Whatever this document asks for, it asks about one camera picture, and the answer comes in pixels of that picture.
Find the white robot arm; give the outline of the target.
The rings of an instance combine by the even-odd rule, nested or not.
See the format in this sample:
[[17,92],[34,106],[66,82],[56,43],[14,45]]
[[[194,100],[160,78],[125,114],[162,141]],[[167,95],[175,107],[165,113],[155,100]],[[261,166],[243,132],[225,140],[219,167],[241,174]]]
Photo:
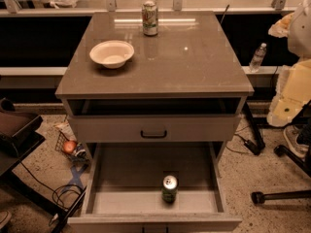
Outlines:
[[266,118],[270,125],[283,127],[311,101],[311,0],[303,0],[294,13],[274,23],[268,34],[287,37],[289,51],[298,57],[292,67],[281,68]]

